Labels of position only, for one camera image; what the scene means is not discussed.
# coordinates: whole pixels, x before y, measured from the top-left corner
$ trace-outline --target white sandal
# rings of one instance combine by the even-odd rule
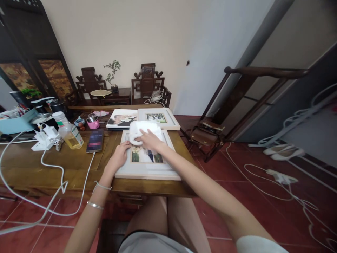
[[[281,152],[275,153],[271,156],[272,159],[277,161],[286,161],[294,156],[305,155],[305,152],[301,148],[293,147],[291,149],[283,150]]]
[[[294,145],[286,143],[286,144],[277,145],[277,146],[273,146],[271,148],[265,149],[263,152],[266,155],[273,155],[273,154],[285,151],[285,150],[290,149],[290,148],[294,148]]]

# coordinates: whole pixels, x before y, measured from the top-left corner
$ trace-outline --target pink object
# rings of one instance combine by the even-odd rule
[[[93,116],[87,118],[87,123],[90,129],[97,129],[99,128],[99,122],[98,122],[98,117]]]
[[[106,112],[106,111],[95,111],[93,112],[97,117],[103,117],[103,116],[106,116],[109,114],[109,112]]]

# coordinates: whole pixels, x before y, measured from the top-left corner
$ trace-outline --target small plant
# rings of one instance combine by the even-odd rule
[[[111,84],[111,81],[115,78],[115,74],[117,70],[121,67],[121,65],[119,64],[118,61],[114,60],[112,63],[104,65],[103,67],[112,69],[112,73],[109,73],[105,79],[107,82]]]
[[[25,89],[21,90],[21,92],[27,98],[36,98],[36,97],[42,95],[42,93],[40,91],[36,90],[36,89],[25,88]]]

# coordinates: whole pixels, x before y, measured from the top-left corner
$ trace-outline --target bottle of oil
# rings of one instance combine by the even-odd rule
[[[55,112],[52,116],[59,126],[59,134],[68,144],[69,148],[80,149],[84,142],[76,126],[68,121],[63,112]]]

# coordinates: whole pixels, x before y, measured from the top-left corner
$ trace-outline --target smartphone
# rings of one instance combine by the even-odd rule
[[[89,143],[87,146],[87,153],[101,152],[103,148],[103,137],[104,137],[103,129],[91,131]]]

